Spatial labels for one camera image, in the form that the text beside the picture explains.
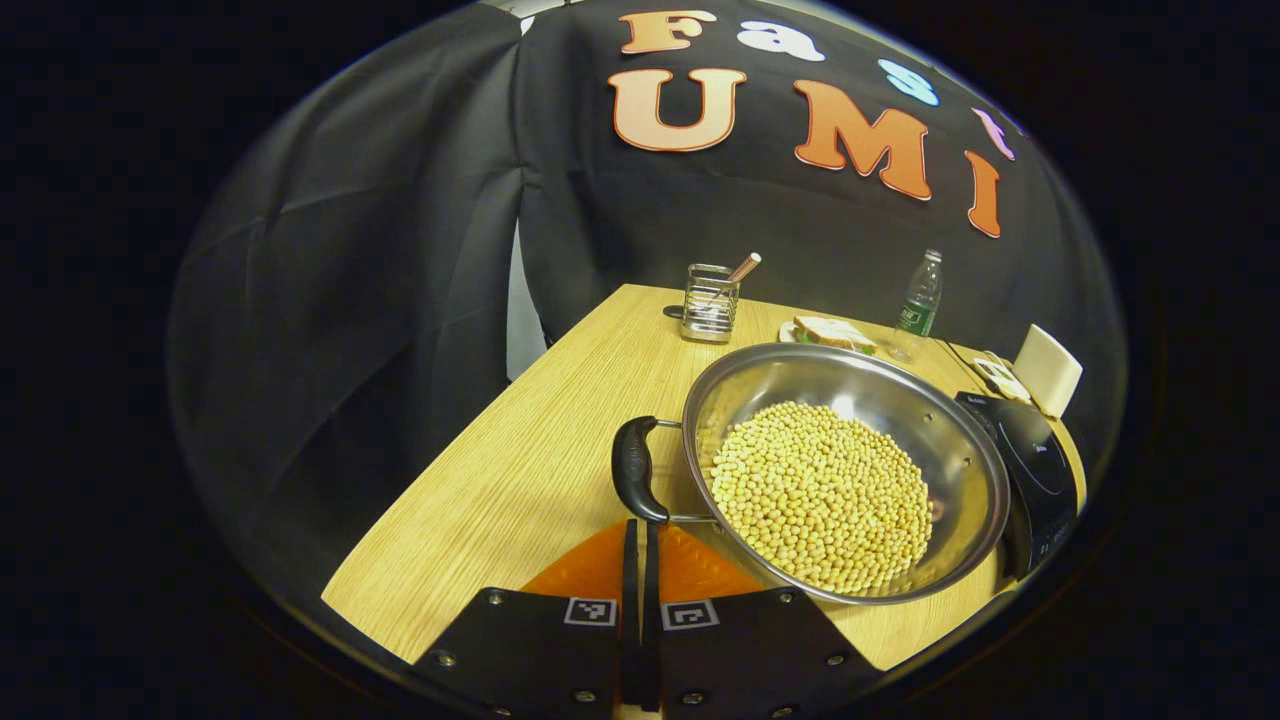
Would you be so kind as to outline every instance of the green bottle label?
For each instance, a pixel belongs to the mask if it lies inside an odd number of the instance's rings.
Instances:
[[[897,319],[897,327],[920,337],[929,337],[929,331],[933,329],[934,315],[937,315],[937,310],[931,310],[919,302],[908,300],[902,304],[902,314]]]

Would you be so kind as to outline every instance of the orange letter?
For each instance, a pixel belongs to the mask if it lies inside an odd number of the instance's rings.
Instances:
[[[662,86],[672,77],[668,70],[628,70],[609,77],[609,85],[617,88],[613,129],[618,137],[644,150],[677,152],[704,150],[728,137],[733,129],[733,91],[746,82],[746,76],[712,68],[690,70],[690,79],[703,85],[703,117],[682,128],[663,124],[658,113]]]
[[[888,152],[888,167],[881,170],[884,184],[916,200],[933,197],[924,181],[924,136],[929,133],[924,123],[888,109],[876,124],[867,124],[867,118],[840,88],[809,79],[797,79],[795,87],[809,99],[809,140],[796,147],[796,158],[838,170],[845,167],[845,156],[837,142],[844,141],[854,169],[867,177]]]
[[[965,150],[964,156],[973,165],[973,208],[969,208],[969,222],[991,237],[1000,237],[1000,222],[996,220],[996,182],[1000,173],[977,152]]]
[[[676,32],[685,37],[698,37],[703,33],[704,23],[716,22],[716,15],[703,10],[659,10],[657,13],[632,13],[618,18],[631,24],[631,42],[622,46],[626,55],[639,53],[657,53],[658,50],[684,50],[691,44],[687,40],[676,40]]]

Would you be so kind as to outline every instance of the white letter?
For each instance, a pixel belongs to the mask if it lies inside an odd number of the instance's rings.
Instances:
[[[812,63],[820,63],[827,59],[826,55],[818,53],[818,49],[813,46],[813,40],[809,40],[808,35],[797,29],[758,20],[748,20],[742,23],[742,27],[745,29],[737,33],[737,40],[748,47],[768,53],[786,53],[792,58],[800,58]]]

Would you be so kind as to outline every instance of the metal pen holder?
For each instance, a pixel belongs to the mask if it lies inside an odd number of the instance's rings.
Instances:
[[[680,334],[700,342],[728,342],[737,316],[737,292],[741,282],[730,282],[733,268],[723,265],[689,266],[685,283],[685,316]]]

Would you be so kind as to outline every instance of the pile of soybeans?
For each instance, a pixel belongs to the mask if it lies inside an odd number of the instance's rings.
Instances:
[[[918,562],[933,502],[891,437],[796,402],[732,425],[714,459],[712,496],[762,557],[840,594],[878,588]]]

